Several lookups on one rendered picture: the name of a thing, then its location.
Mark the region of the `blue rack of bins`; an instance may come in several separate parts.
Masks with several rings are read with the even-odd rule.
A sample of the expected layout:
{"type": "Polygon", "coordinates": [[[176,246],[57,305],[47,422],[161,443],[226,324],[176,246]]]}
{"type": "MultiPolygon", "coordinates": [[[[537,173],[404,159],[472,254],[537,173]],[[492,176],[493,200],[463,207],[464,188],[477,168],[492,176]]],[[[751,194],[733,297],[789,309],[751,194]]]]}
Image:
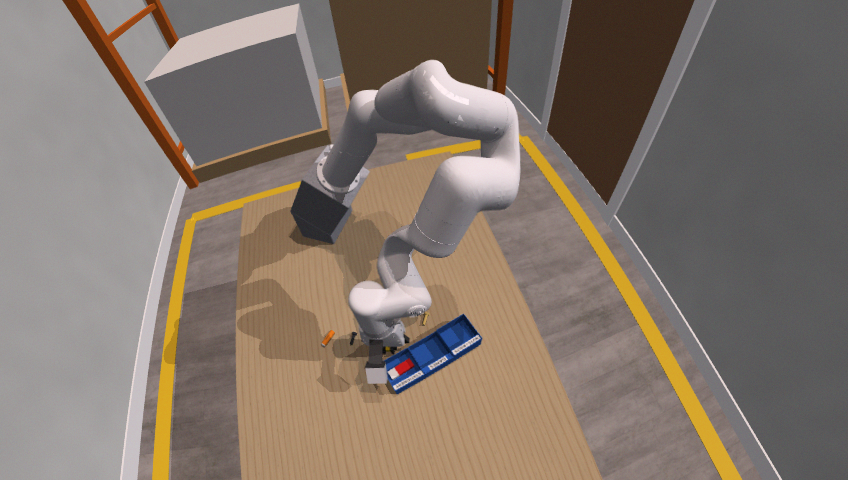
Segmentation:
{"type": "Polygon", "coordinates": [[[481,345],[481,342],[480,334],[465,314],[462,314],[434,333],[384,360],[388,380],[399,394],[467,354],[481,345]],[[388,371],[408,358],[415,367],[393,380],[388,371]]]}

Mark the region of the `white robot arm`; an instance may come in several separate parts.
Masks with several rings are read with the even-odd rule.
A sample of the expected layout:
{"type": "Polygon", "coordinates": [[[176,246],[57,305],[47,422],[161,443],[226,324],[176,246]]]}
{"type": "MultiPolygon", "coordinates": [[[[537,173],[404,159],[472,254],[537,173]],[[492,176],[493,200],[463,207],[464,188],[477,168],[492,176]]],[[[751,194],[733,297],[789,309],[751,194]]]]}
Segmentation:
{"type": "Polygon", "coordinates": [[[456,156],[439,165],[412,223],[390,234],[382,246],[377,271],[385,289],[374,281],[351,289],[350,309],[362,331],[374,339],[389,335],[401,318],[419,316],[431,306],[412,260],[414,249],[433,258],[451,255],[477,213],[506,209],[518,192],[514,104],[503,94],[454,80],[436,60],[421,63],[379,90],[357,92],[331,151],[317,165],[317,179],[329,192],[347,194],[359,183],[377,133],[429,130],[480,140],[481,157],[456,156]]]}

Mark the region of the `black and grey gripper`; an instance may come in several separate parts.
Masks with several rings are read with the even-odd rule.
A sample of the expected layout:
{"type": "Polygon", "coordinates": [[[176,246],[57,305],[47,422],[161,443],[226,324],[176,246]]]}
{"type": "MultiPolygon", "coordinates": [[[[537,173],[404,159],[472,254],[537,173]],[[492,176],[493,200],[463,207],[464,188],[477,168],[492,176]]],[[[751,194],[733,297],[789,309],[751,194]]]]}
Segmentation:
{"type": "MultiPolygon", "coordinates": [[[[374,340],[374,338],[371,338],[371,337],[368,338],[368,336],[362,331],[360,326],[359,326],[359,333],[360,333],[361,341],[365,345],[369,346],[369,339],[374,340]]],[[[401,324],[394,326],[392,332],[389,335],[387,335],[386,337],[383,337],[383,338],[375,339],[375,340],[383,340],[383,354],[386,354],[386,350],[385,350],[386,347],[390,347],[391,353],[395,354],[395,350],[397,350],[397,347],[403,346],[404,342],[405,342],[405,344],[410,342],[410,338],[407,337],[405,334],[404,334],[404,337],[403,337],[403,333],[405,333],[405,327],[404,327],[404,325],[401,321],[401,324]],[[400,325],[401,325],[401,327],[400,327],[400,325]],[[404,341],[404,339],[405,339],[405,341],[404,341]]]]}

